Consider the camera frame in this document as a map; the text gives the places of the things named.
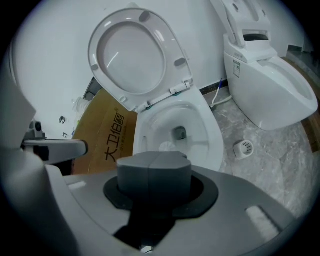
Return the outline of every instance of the white wall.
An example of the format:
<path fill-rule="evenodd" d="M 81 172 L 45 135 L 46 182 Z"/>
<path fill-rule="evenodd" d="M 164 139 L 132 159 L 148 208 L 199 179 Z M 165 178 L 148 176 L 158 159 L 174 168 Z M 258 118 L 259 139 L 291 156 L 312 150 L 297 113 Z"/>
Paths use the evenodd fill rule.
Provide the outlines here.
<path fill-rule="evenodd" d="M 15 78 L 37 110 L 49 138 L 71 135 L 73 100 L 82 97 L 93 74 L 88 43 L 97 24 L 133 0 L 45 0 L 28 17 L 13 44 Z M 272 24 L 272 45 L 284 56 L 288 44 L 303 46 L 301 30 L 275 0 L 258 0 Z M 209 0 L 135 0 L 162 16 L 187 51 L 194 83 L 203 88 L 226 78 L 225 29 Z M 59 124 L 60 116 L 66 117 Z"/>

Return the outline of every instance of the toilet lid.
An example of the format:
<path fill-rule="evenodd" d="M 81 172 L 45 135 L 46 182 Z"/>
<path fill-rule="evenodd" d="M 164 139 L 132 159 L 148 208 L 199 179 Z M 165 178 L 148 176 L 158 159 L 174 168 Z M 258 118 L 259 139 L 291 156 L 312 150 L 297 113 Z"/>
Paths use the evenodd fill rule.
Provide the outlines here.
<path fill-rule="evenodd" d="M 233 44 L 244 47 L 250 41 L 271 41 L 271 24 L 255 0 L 210 0 Z"/>
<path fill-rule="evenodd" d="M 88 60 L 96 80 L 129 111 L 141 112 L 193 84 L 175 34 L 146 9 L 105 18 L 91 36 Z"/>

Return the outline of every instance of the toilet bowl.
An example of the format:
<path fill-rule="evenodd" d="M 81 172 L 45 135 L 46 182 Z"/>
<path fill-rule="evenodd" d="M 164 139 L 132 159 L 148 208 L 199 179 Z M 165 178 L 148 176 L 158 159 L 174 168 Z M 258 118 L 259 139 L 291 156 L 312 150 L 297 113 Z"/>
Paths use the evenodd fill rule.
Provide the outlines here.
<path fill-rule="evenodd" d="M 138 113 L 133 154 L 180 151 L 193 165 L 220 169 L 220 128 L 160 16 L 138 7 L 111 13 L 91 36 L 88 60 L 101 86 Z"/>
<path fill-rule="evenodd" d="M 229 90 L 242 112 L 272 131 L 311 116 L 318 109 L 307 80 L 271 47 L 271 25 L 255 0 L 212 0 L 227 33 L 224 65 Z"/>

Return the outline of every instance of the cardboard box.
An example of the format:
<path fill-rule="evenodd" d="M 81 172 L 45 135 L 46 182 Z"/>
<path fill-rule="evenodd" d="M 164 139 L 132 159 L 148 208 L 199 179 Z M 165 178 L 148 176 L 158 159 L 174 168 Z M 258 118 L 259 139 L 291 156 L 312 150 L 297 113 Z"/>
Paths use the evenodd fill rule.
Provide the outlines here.
<path fill-rule="evenodd" d="M 138 114 L 126 110 L 101 89 L 83 114 L 73 139 L 84 140 L 88 153 L 74 160 L 72 174 L 93 174 L 116 169 L 119 158 L 133 155 Z"/>

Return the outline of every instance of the marble floor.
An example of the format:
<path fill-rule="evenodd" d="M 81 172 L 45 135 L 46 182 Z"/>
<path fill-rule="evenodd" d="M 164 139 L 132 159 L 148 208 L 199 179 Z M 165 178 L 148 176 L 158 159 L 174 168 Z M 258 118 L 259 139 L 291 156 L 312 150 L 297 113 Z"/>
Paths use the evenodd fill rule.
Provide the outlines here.
<path fill-rule="evenodd" d="M 211 104 L 216 92 L 204 96 Z M 229 88 L 222 88 L 216 99 L 229 96 Z M 224 158 L 220 172 L 231 174 L 253 183 L 283 204 L 295 217 L 306 214 L 319 191 L 320 154 L 314 154 L 302 124 L 274 131 L 263 131 L 255 126 L 230 101 L 212 110 L 222 132 Z M 254 153 L 237 160 L 233 146 L 250 140 Z"/>

